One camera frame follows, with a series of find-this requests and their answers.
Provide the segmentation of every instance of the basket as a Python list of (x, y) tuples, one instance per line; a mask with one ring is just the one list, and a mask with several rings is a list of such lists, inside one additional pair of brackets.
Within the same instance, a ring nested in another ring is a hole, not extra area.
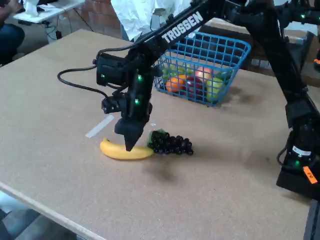
[(251, 46), (241, 40), (196, 32), (168, 49), (157, 61), (154, 79), (163, 93), (193, 102), (221, 104)]

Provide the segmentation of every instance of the white tape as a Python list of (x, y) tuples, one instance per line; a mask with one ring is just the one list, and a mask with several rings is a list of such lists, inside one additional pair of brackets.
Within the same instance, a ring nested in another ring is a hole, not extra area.
[(310, 151), (303, 151), (303, 150), (297, 148), (296, 146), (293, 146), (292, 150), (293, 150), (295, 153), (297, 153), (297, 154), (299, 154), (299, 155), (301, 155), (301, 156), (310, 156), (310, 155), (311, 155), (311, 152), (310, 152)]
[(102, 122), (100, 122), (97, 126), (92, 128), (85, 136), (87, 138), (92, 138), (97, 135), (103, 128), (105, 128), (115, 117), (112, 115), (107, 116)]

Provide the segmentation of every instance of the brick wall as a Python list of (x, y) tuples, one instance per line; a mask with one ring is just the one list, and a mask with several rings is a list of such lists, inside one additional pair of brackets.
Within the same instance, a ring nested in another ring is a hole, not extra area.
[[(111, 5), (111, 0), (86, 0), (85, 4), (78, 7), (76, 11), (95, 32), (121, 37), (121, 24)], [(68, 15), (72, 24), (79, 24), (86, 28), (75, 11), (69, 11)]]

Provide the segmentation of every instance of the yellow banana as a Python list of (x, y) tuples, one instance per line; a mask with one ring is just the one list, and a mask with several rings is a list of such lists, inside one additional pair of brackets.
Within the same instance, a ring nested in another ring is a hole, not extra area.
[(104, 155), (117, 160), (144, 159), (154, 154), (151, 148), (142, 146), (134, 146), (131, 151), (127, 151), (125, 145), (112, 143), (106, 138), (100, 143), (100, 149)]

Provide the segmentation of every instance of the grapes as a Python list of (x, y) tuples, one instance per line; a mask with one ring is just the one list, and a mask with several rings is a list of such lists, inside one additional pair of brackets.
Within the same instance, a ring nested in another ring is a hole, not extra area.
[(193, 151), (192, 149), (189, 149), (189, 150), (188, 150), (188, 152), (187, 152), (186, 154), (188, 154), (188, 155), (192, 156), (192, 155), (194, 154), (194, 151)]
[(156, 154), (188, 154), (190, 156), (194, 154), (189, 138), (184, 139), (180, 135), (170, 136), (168, 132), (153, 131), (151, 142), (147, 146)]

